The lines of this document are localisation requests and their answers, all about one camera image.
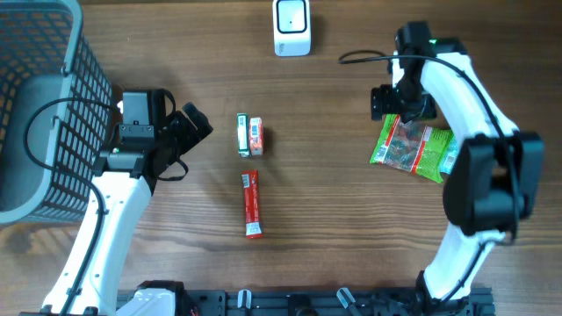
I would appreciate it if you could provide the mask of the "green white small box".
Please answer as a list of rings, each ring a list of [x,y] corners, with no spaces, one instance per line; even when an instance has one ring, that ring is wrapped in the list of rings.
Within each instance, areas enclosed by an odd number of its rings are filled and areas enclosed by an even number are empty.
[[[241,157],[250,157],[249,149],[249,117],[247,113],[237,114],[237,140],[238,154]]]

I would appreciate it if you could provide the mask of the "orange Kleenex tissue pack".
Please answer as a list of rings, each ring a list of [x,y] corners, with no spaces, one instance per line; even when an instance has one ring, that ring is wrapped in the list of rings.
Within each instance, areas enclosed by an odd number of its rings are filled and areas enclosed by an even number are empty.
[[[263,121],[261,118],[249,120],[249,148],[252,155],[263,154]]]

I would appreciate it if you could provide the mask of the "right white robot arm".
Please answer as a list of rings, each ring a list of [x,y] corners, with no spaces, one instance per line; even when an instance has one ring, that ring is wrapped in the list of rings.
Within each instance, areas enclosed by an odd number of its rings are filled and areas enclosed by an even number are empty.
[[[467,305],[472,280],[494,246],[507,233],[516,235],[532,213],[544,143],[495,105],[458,39],[436,39],[427,22],[416,21],[396,32],[395,44],[386,58],[393,82],[372,89],[372,119],[397,114],[407,123],[441,112],[460,146],[443,188],[449,225],[416,285],[420,312],[454,312]]]

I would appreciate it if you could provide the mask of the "green gummy candy bag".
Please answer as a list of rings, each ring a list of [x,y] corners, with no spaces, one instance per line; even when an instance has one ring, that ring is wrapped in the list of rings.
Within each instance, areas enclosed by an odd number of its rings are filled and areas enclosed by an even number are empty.
[[[440,162],[452,138],[455,136],[450,129],[414,121],[404,124],[399,115],[386,115],[370,163],[384,164],[442,183]]]

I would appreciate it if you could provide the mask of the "red stick packet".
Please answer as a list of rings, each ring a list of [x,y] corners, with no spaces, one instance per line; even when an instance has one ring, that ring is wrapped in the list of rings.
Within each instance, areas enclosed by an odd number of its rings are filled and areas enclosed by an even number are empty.
[[[248,239],[257,239],[263,236],[260,220],[258,172],[247,170],[241,174],[244,211],[245,211],[245,234]]]

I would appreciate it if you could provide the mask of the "light blue tissue pack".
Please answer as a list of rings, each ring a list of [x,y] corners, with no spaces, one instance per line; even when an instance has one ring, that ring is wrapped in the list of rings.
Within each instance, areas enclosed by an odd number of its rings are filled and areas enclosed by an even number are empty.
[[[444,173],[444,174],[447,174],[447,175],[449,175],[451,173],[452,168],[454,166],[454,163],[455,163],[456,159],[458,158],[459,151],[460,151],[460,148],[458,146],[458,143],[457,143],[456,139],[452,138],[450,140],[449,145],[445,149],[445,152],[443,154],[443,158],[440,162],[439,170],[440,170],[441,173]]]

